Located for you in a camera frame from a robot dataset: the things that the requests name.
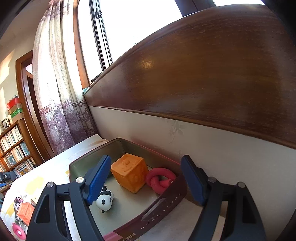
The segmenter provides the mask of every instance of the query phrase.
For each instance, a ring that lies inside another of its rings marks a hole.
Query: panda toy
[[[114,199],[114,194],[110,190],[107,190],[107,186],[103,186],[98,199],[96,200],[96,205],[102,210],[102,213],[108,211],[112,206],[112,200]]]

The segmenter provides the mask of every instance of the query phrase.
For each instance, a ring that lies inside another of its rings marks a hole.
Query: orange block
[[[17,215],[24,221],[25,225],[29,226],[34,207],[29,202],[21,203]]]
[[[144,158],[129,153],[111,166],[111,173],[118,183],[132,193],[137,193],[145,185],[148,172]]]

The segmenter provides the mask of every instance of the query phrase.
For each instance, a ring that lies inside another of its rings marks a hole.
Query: curtain
[[[73,34],[73,0],[52,0],[37,28],[33,82],[41,120],[54,153],[97,133],[83,97]]]

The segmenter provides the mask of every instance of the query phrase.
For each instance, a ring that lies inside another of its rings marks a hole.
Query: picture frame
[[[8,127],[10,127],[10,123],[8,118],[5,118],[2,122],[1,122],[1,127],[3,129],[3,131],[5,131]]]

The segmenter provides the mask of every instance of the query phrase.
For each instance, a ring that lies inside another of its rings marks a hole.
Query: pink ring
[[[25,240],[26,239],[26,234],[21,229],[20,226],[16,225],[15,223],[12,223],[12,230],[15,233],[15,235],[18,236],[20,239],[22,239],[22,240]]]
[[[168,180],[159,181],[159,176],[164,176]],[[176,179],[176,175],[169,169],[158,167],[153,168],[146,176],[146,183],[148,186],[158,193],[163,194],[166,188]]]

